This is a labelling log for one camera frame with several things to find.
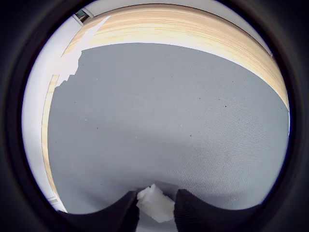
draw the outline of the gray carpet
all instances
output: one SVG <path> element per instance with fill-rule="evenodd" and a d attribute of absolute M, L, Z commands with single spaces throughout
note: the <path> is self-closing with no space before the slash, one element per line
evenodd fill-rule
<path fill-rule="evenodd" d="M 162 44 L 85 50 L 55 89 L 48 150 L 69 213 L 98 211 L 153 183 L 224 209 L 263 201 L 280 171 L 288 111 L 245 68 Z M 174 231 L 141 215 L 138 231 Z"/>

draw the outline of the curved wooden edge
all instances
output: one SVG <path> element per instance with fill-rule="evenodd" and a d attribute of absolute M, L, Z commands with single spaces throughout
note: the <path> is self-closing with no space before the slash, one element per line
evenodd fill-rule
<path fill-rule="evenodd" d="M 228 59 L 270 85 L 289 110 L 287 91 L 276 61 L 250 35 L 213 14 L 177 5 L 147 4 L 101 14 L 87 22 L 64 55 L 74 50 L 85 32 L 110 18 L 83 48 L 110 44 L 156 43 L 193 48 Z"/>
<path fill-rule="evenodd" d="M 47 178 L 49 181 L 49 184 L 52 188 L 52 191 L 54 194 L 56 194 L 59 197 L 59 194 L 57 192 L 52 171 L 49 164 L 49 156 L 48 156 L 48 119 L 49 119 L 49 111 L 50 106 L 52 103 L 52 98 L 54 94 L 54 90 L 56 87 L 57 80 L 59 78 L 59 75 L 53 75 L 51 82 L 49 84 L 49 88 L 46 94 L 44 109 L 43 109 L 43 118 L 42 118 L 42 152 L 43 152 L 43 160 L 44 160 L 44 166 L 47 174 Z"/>

